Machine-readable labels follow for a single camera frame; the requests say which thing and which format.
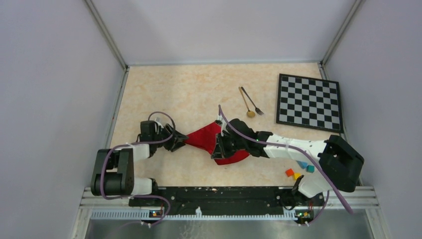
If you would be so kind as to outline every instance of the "gold spoon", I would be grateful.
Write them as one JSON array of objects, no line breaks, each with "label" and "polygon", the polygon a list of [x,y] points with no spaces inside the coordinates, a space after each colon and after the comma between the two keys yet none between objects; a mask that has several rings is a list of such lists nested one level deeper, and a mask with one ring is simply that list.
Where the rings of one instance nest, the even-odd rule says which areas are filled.
[{"label": "gold spoon", "polygon": [[255,112],[253,112],[253,111],[251,111],[251,110],[249,109],[248,103],[246,102],[246,100],[245,100],[245,96],[243,95],[243,91],[242,91],[242,89],[241,89],[240,87],[239,87],[239,91],[240,91],[240,94],[242,95],[243,101],[245,101],[246,108],[248,108],[248,112],[246,112],[246,115],[247,115],[249,118],[253,118],[253,117],[255,117]]}]

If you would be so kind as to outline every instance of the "beige tabletop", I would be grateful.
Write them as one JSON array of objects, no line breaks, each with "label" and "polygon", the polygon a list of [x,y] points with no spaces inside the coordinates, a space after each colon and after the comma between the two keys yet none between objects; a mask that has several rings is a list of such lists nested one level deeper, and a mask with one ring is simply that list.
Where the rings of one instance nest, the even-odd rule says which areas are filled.
[{"label": "beige tabletop", "polygon": [[[139,123],[153,111],[168,113],[183,134],[196,131],[216,119],[218,104],[229,120],[239,118],[254,131],[328,139],[330,132],[275,123],[280,73],[321,79],[317,63],[131,67],[111,145],[134,142]],[[239,86],[264,116],[247,118]],[[294,181],[285,174],[289,168],[307,174],[295,161],[283,158],[250,156],[218,166],[207,152],[186,145],[173,153],[160,148],[153,157],[136,162],[135,176],[155,178],[160,186],[291,186]]]}]

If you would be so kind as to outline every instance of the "silver fork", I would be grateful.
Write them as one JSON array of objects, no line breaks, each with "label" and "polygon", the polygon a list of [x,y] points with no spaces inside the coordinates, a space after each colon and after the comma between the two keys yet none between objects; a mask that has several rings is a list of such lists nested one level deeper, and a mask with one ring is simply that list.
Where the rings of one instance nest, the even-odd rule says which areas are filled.
[{"label": "silver fork", "polygon": [[255,106],[255,111],[261,116],[264,114],[264,112],[262,112],[256,105],[255,103],[252,101],[252,99],[249,97],[248,93],[246,92],[245,88],[243,86],[241,86],[241,89],[243,90],[243,92],[245,93],[245,95],[249,98],[249,100],[252,102],[253,106]]}]

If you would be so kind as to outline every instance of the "blue block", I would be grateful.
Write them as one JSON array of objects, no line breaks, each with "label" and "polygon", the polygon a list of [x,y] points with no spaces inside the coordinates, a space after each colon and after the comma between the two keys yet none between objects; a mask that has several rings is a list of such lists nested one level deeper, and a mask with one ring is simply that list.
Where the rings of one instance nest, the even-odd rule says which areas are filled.
[{"label": "blue block", "polygon": [[303,169],[305,169],[306,167],[307,167],[307,165],[308,165],[308,163],[305,163],[305,162],[302,162],[302,161],[296,161],[297,163],[298,163],[298,165],[301,167],[301,168],[303,168]]},{"label": "blue block", "polygon": [[308,165],[308,166],[306,167],[306,171],[307,171],[308,173],[313,173],[313,172],[315,172],[315,166],[313,166],[313,165]]}]

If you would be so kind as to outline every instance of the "small cube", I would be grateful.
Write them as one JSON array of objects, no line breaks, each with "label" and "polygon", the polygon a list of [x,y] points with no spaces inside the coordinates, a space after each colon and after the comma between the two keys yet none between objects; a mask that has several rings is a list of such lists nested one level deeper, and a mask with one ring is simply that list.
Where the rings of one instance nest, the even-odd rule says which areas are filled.
[{"label": "small cube", "polygon": [[295,173],[295,174],[293,174],[293,179],[296,181],[300,176],[302,176],[302,174]]},{"label": "small cube", "polygon": [[286,175],[287,175],[287,177],[293,176],[293,174],[294,174],[294,172],[293,172],[293,169],[291,169],[291,168],[289,168],[289,169],[286,171]]},{"label": "small cube", "polygon": [[306,162],[297,161],[297,160],[296,160],[296,162],[298,163],[298,165],[299,165],[302,169],[305,169],[305,168],[308,166],[308,163],[306,163]]},{"label": "small cube", "polygon": [[306,171],[307,171],[308,173],[313,173],[313,172],[315,172],[315,166],[313,166],[313,165],[308,165],[308,166],[306,167]]}]

